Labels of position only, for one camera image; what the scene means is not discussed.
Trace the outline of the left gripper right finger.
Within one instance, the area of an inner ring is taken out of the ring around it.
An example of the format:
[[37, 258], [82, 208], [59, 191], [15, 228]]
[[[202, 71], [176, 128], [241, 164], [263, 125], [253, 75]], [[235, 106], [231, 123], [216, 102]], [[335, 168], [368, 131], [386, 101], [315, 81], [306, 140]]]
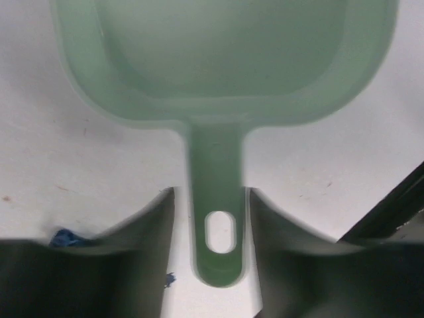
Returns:
[[255, 189], [249, 212], [260, 317], [423, 316], [422, 242], [331, 242]]

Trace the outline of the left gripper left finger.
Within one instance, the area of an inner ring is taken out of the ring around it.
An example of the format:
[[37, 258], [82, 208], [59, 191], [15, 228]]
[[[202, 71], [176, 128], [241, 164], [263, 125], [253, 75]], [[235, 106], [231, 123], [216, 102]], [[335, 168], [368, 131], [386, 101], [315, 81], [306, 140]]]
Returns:
[[2, 317], [159, 317], [175, 215], [164, 189], [91, 246], [1, 241]]

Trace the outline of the green plastic dustpan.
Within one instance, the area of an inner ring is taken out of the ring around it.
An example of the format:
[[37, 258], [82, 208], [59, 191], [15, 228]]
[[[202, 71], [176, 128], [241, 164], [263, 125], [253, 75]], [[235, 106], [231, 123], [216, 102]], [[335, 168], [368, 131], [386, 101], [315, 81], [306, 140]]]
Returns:
[[187, 142], [197, 276], [244, 271], [242, 144], [317, 121], [380, 68], [397, 1], [51, 1], [61, 63], [90, 107]]

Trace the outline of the small dark blue paper scrap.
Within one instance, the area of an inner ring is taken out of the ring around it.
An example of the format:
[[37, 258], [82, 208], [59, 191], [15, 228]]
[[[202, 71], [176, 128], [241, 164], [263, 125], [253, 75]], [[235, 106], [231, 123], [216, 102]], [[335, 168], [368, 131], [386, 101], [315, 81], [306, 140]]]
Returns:
[[69, 229], [59, 229], [51, 238], [48, 246], [52, 248], [87, 247], [93, 246], [93, 241], [81, 237]]

